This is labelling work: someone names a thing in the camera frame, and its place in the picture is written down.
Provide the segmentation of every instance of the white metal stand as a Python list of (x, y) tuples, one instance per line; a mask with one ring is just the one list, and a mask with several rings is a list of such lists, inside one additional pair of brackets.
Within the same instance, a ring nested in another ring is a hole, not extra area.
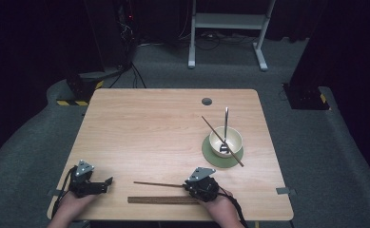
[(268, 10), (263, 15), (251, 14), (222, 14), (222, 13), (198, 13), (196, 12), (196, 0), (193, 0), (193, 10), (191, 19), (191, 38), (188, 53), (188, 67), (196, 66), (196, 48), (195, 35), (196, 28), (211, 28), (211, 29), (255, 29), (260, 30), (259, 40), (253, 43), (253, 49), (259, 61), (259, 66), (262, 71), (267, 71), (267, 63), (263, 57), (262, 44), (268, 23), (270, 22), (271, 13), (276, 0), (270, 0)]

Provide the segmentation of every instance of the gray carpet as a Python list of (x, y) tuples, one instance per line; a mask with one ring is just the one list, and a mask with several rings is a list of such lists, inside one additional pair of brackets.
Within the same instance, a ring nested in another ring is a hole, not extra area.
[[(250, 43), (197, 49), (194, 69), (187, 68), (187, 48), (169, 46), (138, 47), (133, 63), (148, 88), (256, 89), (285, 184), (298, 193), (290, 197), (294, 226), (370, 227), (370, 168), (351, 138), (331, 90), (321, 87), (331, 106), (326, 111), (293, 110), (282, 91), (282, 83), (289, 82), (305, 45), (264, 41), (267, 72), (259, 70)], [(134, 78), (129, 70), (113, 87), (142, 87), (140, 79), (135, 84)], [(105, 80), (104, 87), (115, 79)], [(50, 87), (47, 107), (0, 149), (0, 227), (45, 227), (49, 223), (48, 191), (60, 179), (87, 110), (85, 106), (56, 104), (56, 99), (69, 94), (65, 81)], [(291, 224), (263, 221), (261, 227)]]

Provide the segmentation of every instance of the white bowl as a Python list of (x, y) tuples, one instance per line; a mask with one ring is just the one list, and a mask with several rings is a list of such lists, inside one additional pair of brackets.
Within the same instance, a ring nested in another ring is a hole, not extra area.
[[(214, 129), (217, 134), (224, 140), (224, 127), (219, 126)], [(231, 153), (220, 151), (221, 145), (223, 144), (214, 131), (211, 131), (209, 135), (209, 142), (212, 148), (212, 151), (221, 158), (230, 158), (232, 157)], [(228, 127), (226, 130), (226, 143), (229, 148), (231, 148), (234, 154), (238, 153), (242, 148), (242, 136), (241, 134), (232, 127)]]

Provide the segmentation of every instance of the wooden table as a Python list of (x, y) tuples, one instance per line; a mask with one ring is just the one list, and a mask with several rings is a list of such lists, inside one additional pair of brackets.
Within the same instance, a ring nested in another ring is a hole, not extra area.
[[(202, 104), (203, 98), (212, 104)], [(202, 154), (202, 143), (211, 132), (202, 116), (214, 127), (224, 125), (226, 107), (228, 125), (243, 136), (244, 167), (214, 167)], [(113, 177), (108, 192), (79, 219), (211, 220), (200, 205), (127, 203), (127, 197), (187, 196), (180, 188), (133, 182), (182, 184), (199, 166), (217, 170), (211, 177), (234, 194), (246, 220), (293, 218), (288, 196), (276, 191), (285, 187), (282, 172), (259, 96), (252, 89), (98, 89), (57, 189), (79, 160), (95, 166), (91, 181)]]

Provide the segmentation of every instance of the hand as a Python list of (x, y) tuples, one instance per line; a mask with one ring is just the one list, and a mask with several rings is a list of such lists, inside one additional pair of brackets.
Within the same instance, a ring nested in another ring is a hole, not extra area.
[[(220, 189), (219, 193), (227, 193), (227, 195), (233, 196), (231, 192), (223, 191), (223, 189)], [(213, 201), (198, 200), (198, 202), (222, 228), (244, 228), (238, 220), (238, 212), (235, 206), (227, 197), (218, 195)]]
[(97, 195), (88, 195), (83, 198), (77, 198), (74, 193), (66, 192), (60, 201), (58, 210), (51, 220), (48, 228), (52, 227), (68, 227), (85, 208), (95, 199)]

